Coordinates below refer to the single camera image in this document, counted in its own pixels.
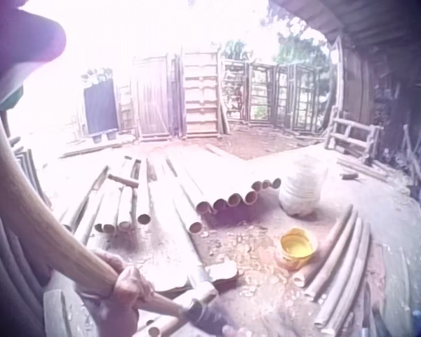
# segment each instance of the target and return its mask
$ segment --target cut bamboo piece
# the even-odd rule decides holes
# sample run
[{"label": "cut bamboo piece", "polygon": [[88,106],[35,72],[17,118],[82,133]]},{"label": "cut bamboo piece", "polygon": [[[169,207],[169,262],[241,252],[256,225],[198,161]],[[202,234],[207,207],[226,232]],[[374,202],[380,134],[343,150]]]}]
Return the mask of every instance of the cut bamboo piece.
[{"label": "cut bamboo piece", "polygon": [[343,292],[343,297],[337,304],[337,307],[327,324],[327,326],[321,330],[322,333],[326,333],[331,336],[337,336],[340,331],[346,316],[349,313],[349,309],[352,306],[357,291],[359,290],[359,284],[365,270],[366,259],[368,258],[368,246],[370,244],[370,225],[368,223],[363,224],[362,237],[360,241],[359,250],[357,253],[352,273],[349,276],[347,286]]},{"label": "cut bamboo piece", "polygon": [[337,305],[342,295],[342,292],[344,291],[347,285],[347,280],[349,279],[349,276],[352,272],[354,261],[357,256],[357,250],[360,244],[362,229],[362,220],[360,218],[357,218],[356,226],[354,228],[352,238],[349,243],[349,248],[346,252],[345,259],[343,260],[342,265],[340,267],[340,271],[337,273],[337,278],[333,283],[332,289],[330,290],[327,299],[325,299],[324,304],[320,309],[320,312],[314,320],[314,325],[318,329],[322,329],[330,319],[330,316],[334,312],[335,306]]},{"label": "cut bamboo piece", "polygon": [[337,244],[331,251],[327,261],[324,263],[324,266],[321,268],[314,281],[304,292],[304,296],[308,297],[309,300],[316,300],[319,297],[323,287],[327,285],[330,276],[334,272],[335,265],[339,261],[346,243],[349,241],[349,237],[351,236],[352,230],[354,229],[357,216],[358,212],[354,210],[351,214],[351,218],[349,218],[348,223],[346,224],[345,229],[338,238]]},{"label": "cut bamboo piece", "polygon": [[129,187],[132,187],[132,188],[138,188],[139,187],[139,182],[134,178],[116,176],[116,175],[111,174],[111,173],[108,174],[107,177],[109,179],[113,180],[113,181],[124,184],[125,186],[129,186]]},{"label": "cut bamboo piece", "polygon": [[382,174],[380,172],[374,171],[373,169],[371,169],[370,167],[366,165],[353,163],[352,161],[347,161],[342,158],[337,159],[337,164],[347,167],[351,170],[355,170],[360,173],[363,173],[366,176],[370,176],[371,178],[375,178],[375,179],[387,182],[387,174]]},{"label": "cut bamboo piece", "polygon": [[75,239],[78,240],[78,242],[81,242],[84,246],[87,245],[87,241],[91,235],[91,230],[95,219],[97,218],[98,211],[100,210],[103,196],[103,190],[92,192],[91,195],[89,195],[86,211],[84,212],[83,218],[75,231]]},{"label": "cut bamboo piece", "polygon": [[93,227],[98,232],[111,234],[115,232],[119,202],[121,196],[121,184],[112,180],[106,182],[100,210],[95,218]]},{"label": "cut bamboo piece", "polygon": [[186,172],[181,161],[172,154],[168,154],[168,160],[176,172],[182,190],[189,198],[190,203],[194,206],[195,211],[201,215],[211,212],[211,204],[205,200],[203,193],[195,185],[195,182],[189,176],[188,172]]},{"label": "cut bamboo piece", "polygon": [[165,179],[168,186],[168,190],[171,192],[173,197],[173,203],[175,204],[176,213],[179,215],[182,224],[186,231],[190,234],[197,234],[203,229],[201,219],[190,204],[184,192],[178,185],[177,180],[174,178],[173,173],[165,164],[165,160],[158,162],[154,165],[156,176]]},{"label": "cut bamboo piece", "polygon": [[317,272],[321,269],[321,266],[326,262],[329,253],[340,237],[340,233],[345,228],[351,213],[352,205],[350,204],[344,209],[342,215],[331,228],[326,240],[324,240],[323,244],[316,251],[316,255],[299,272],[293,275],[293,283],[296,286],[303,288],[313,280]]},{"label": "cut bamboo piece", "polygon": [[125,186],[121,192],[117,227],[122,232],[129,232],[135,228],[131,215],[133,207],[133,188]]},{"label": "cut bamboo piece", "polygon": [[152,220],[149,209],[149,192],[147,177],[147,158],[140,160],[139,168],[138,202],[135,209],[135,216],[141,225],[147,225]]},{"label": "cut bamboo piece", "polygon": [[85,183],[79,192],[72,193],[73,201],[70,203],[67,212],[61,219],[61,224],[63,224],[64,227],[66,227],[70,232],[75,233],[79,214],[86,204],[89,194],[92,192],[93,188],[97,185],[97,182],[103,177],[103,175],[106,175],[108,169],[109,167],[107,165],[102,167],[98,171],[98,174],[93,173],[91,175],[91,177],[93,177],[92,181]]}]

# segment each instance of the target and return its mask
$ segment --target tree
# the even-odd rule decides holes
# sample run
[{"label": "tree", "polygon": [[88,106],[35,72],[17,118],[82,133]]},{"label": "tree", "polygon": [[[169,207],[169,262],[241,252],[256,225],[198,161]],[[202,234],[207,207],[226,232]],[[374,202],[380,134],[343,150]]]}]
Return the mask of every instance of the tree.
[{"label": "tree", "polygon": [[247,51],[246,42],[242,40],[229,40],[222,55],[231,60],[249,60],[253,56],[253,51]]}]

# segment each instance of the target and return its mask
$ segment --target person's hand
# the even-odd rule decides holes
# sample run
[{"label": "person's hand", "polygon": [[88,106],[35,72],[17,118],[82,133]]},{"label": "person's hand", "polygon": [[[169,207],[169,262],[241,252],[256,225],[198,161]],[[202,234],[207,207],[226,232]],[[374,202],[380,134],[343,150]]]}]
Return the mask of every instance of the person's hand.
[{"label": "person's hand", "polygon": [[75,290],[90,312],[100,337],[131,337],[139,320],[135,302],[139,298],[149,300],[154,293],[153,286],[120,256],[102,250],[93,253],[119,274],[114,290],[109,298],[92,295],[79,285]]}]

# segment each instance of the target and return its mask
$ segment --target yellow container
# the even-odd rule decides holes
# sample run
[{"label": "yellow container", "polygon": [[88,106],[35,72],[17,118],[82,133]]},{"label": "yellow container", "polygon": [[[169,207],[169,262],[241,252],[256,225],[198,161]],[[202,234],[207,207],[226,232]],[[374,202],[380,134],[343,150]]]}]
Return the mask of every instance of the yellow container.
[{"label": "yellow container", "polygon": [[312,233],[293,228],[281,237],[276,259],[281,267],[294,271],[300,269],[314,255],[318,239]]}]

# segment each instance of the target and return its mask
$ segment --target bamboo tube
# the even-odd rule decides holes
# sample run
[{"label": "bamboo tube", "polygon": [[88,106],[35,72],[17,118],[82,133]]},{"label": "bamboo tube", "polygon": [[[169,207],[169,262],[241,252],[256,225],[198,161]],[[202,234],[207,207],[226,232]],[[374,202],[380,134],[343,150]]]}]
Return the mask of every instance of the bamboo tube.
[{"label": "bamboo tube", "polygon": [[37,317],[32,312],[30,306],[28,306],[28,304],[23,300],[22,296],[19,294],[18,290],[9,278],[8,273],[6,272],[6,269],[1,260],[0,316],[7,318],[6,323],[9,325],[7,325],[4,328],[9,329],[9,334],[16,333],[17,331],[13,331],[13,329],[16,329],[19,332],[25,331],[29,336],[44,336],[43,321],[37,319]]},{"label": "bamboo tube", "polygon": [[168,186],[168,190],[171,192],[173,197],[176,213],[179,215],[186,231],[188,231],[190,234],[200,233],[200,231],[203,229],[201,219],[194,210],[193,206],[189,203],[187,197],[184,195],[184,192],[178,185],[178,182],[174,178],[173,173],[165,164],[165,160],[163,160],[163,162],[158,161],[157,163],[154,163],[153,166],[158,179],[161,177],[161,179],[165,180],[166,185]]},{"label": "bamboo tube", "polygon": [[138,202],[135,209],[135,216],[141,225],[147,225],[152,220],[149,209],[149,192],[148,192],[148,177],[147,177],[147,159],[143,158],[140,161],[139,168],[139,188],[138,188]]},{"label": "bamboo tube", "polygon": [[108,179],[111,179],[111,180],[116,181],[118,183],[124,184],[125,186],[129,186],[129,187],[132,187],[132,188],[138,188],[139,187],[139,182],[134,178],[116,176],[116,175],[111,174],[111,173],[108,174],[107,177],[108,177]]},{"label": "bamboo tube", "polygon": [[337,304],[337,307],[324,329],[321,330],[322,333],[326,333],[332,336],[336,336],[340,331],[343,322],[346,319],[346,316],[349,313],[349,309],[352,306],[357,291],[359,289],[360,281],[363,276],[363,271],[365,269],[366,259],[368,258],[368,246],[370,244],[370,225],[368,223],[363,224],[362,237],[360,241],[359,250],[357,253],[356,261],[354,262],[354,267],[349,276],[347,286],[343,292],[343,297]]},{"label": "bamboo tube", "polygon": [[86,211],[84,212],[83,218],[75,231],[75,239],[78,240],[78,242],[81,242],[84,246],[87,245],[87,241],[91,235],[91,230],[95,219],[97,218],[98,211],[100,210],[103,196],[103,190],[92,192],[91,195],[89,195]]},{"label": "bamboo tube", "polygon": [[33,290],[29,287],[27,280],[23,277],[23,274],[20,271],[19,265],[15,260],[13,252],[8,243],[8,238],[6,237],[5,229],[3,223],[0,219],[0,259],[8,272],[8,275],[19,291],[22,299],[28,304],[31,308],[34,316],[42,321],[44,318],[44,310],[42,309],[42,304],[37,299]]},{"label": "bamboo tube", "polygon": [[[99,296],[109,296],[117,273],[103,260],[93,255],[68,233],[47,206],[28,185],[21,169],[14,160],[6,134],[0,120],[0,217],[19,236],[26,246],[43,254],[47,263],[80,286]],[[9,292],[0,296],[6,298]],[[138,301],[141,310],[162,315],[182,317],[184,308],[159,294],[149,302]],[[22,317],[28,310],[19,309]],[[34,330],[28,320],[24,327],[31,336],[43,336]]]},{"label": "bamboo tube", "polygon": [[117,227],[122,232],[129,232],[134,229],[133,217],[131,216],[133,206],[133,188],[125,186],[121,192],[119,214],[117,216]]},{"label": "bamboo tube", "polygon": [[328,259],[324,263],[324,266],[321,268],[318,275],[304,292],[304,296],[308,297],[308,299],[316,300],[320,295],[322,288],[327,285],[330,275],[333,273],[335,265],[339,261],[346,243],[349,241],[349,237],[351,236],[352,230],[354,229],[354,224],[357,220],[357,215],[357,211],[352,212],[351,218],[349,218],[346,227],[338,238],[337,243],[331,251]]},{"label": "bamboo tube", "polygon": [[[209,201],[210,205],[216,211],[222,211],[227,208],[227,202],[224,198],[221,197],[220,187],[222,185],[218,183],[218,188],[215,186],[215,183],[209,181],[199,167],[195,167],[193,163],[189,161],[183,154],[178,156],[178,160],[184,163],[184,168],[190,178],[195,182],[196,186],[199,188],[201,193],[204,195],[205,199]],[[240,202],[240,196],[234,195],[231,200],[232,204],[237,203],[237,199]]]},{"label": "bamboo tube", "polygon": [[75,233],[79,214],[81,213],[89,194],[92,192],[101,177],[106,175],[108,169],[109,167],[106,165],[98,170],[98,174],[92,173],[91,177],[93,177],[93,180],[85,183],[81,187],[80,192],[72,194],[73,201],[70,203],[66,214],[61,219],[61,224],[63,224],[70,232]]},{"label": "bamboo tube", "polygon": [[299,272],[293,275],[293,283],[301,288],[305,287],[310,283],[317,272],[321,269],[321,266],[326,262],[330,251],[334,247],[335,243],[340,236],[340,233],[345,228],[346,223],[349,220],[352,212],[352,205],[348,205],[342,215],[337,219],[334,226],[330,229],[330,232],[323,244],[321,244],[316,251],[316,255],[306,264]]},{"label": "bamboo tube", "polygon": [[347,285],[347,280],[349,279],[352,268],[354,266],[354,261],[357,256],[357,249],[359,248],[360,244],[362,228],[362,220],[357,218],[356,226],[349,243],[349,248],[346,252],[345,259],[343,260],[340,270],[337,273],[337,278],[335,279],[332,289],[330,290],[327,299],[325,299],[320,312],[314,320],[314,325],[318,329],[322,329],[330,319],[330,316],[334,312],[335,306],[337,305],[338,300],[340,299],[342,292]]},{"label": "bamboo tube", "polygon": [[195,208],[195,211],[198,214],[206,214],[210,212],[211,204],[205,200],[203,193],[201,193],[198,186],[196,186],[195,182],[190,178],[181,161],[170,153],[168,154],[168,160],[175,170],[183,192],[187,195],[190,203]]}]

